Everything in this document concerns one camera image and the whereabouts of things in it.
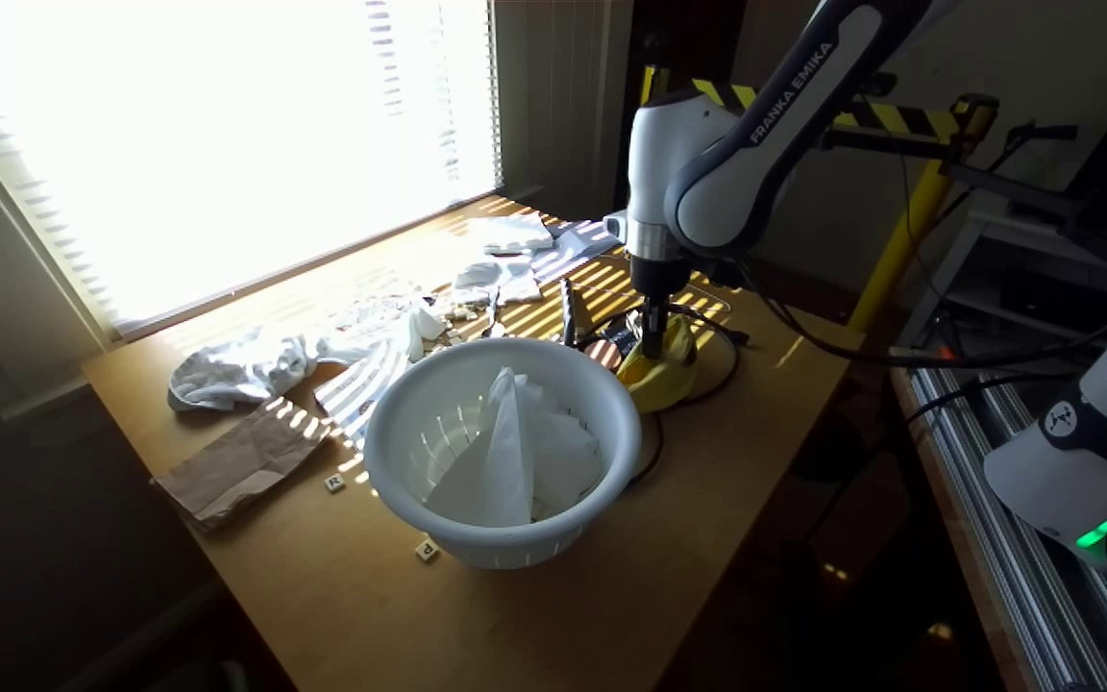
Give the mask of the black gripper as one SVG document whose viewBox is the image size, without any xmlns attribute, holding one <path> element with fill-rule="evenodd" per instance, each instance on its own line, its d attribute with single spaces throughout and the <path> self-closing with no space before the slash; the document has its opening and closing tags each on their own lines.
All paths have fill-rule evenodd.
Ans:
<svg viewBox="0 0 1107 692">
<path fill-rule="evenodd" d="M 641 322 L 641 352 L 656 358 L 660 338 L 670 325 L 670 295 L 687 284 L 693 273 L 704 273 L 713 284 L 740 287 L 742 268 L 729 261 L 632 261 L 632 284 L 641 295 L 640 322 Z"/>
</svg>

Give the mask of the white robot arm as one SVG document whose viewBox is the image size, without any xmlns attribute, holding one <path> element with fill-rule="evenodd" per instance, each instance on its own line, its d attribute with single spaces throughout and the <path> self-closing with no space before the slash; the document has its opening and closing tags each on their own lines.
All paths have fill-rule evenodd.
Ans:
<svg viewBox="0 0 1107 692">
<path fill-rule="evenodd" d="M 693 268 L 742 282 L 799 158 L 861 86 L 927 24 L 936 0 L 820 0 L 750 106 L 704 92 L 647 99 L 632 118 L 622 247 L 641 295 L 641 351 L 664 351 L 670 295 Z M 1038 422 L 984 459 L 984 479 L 1027 525 L 1107 561 L 1102 352 Z"/>
</svg>

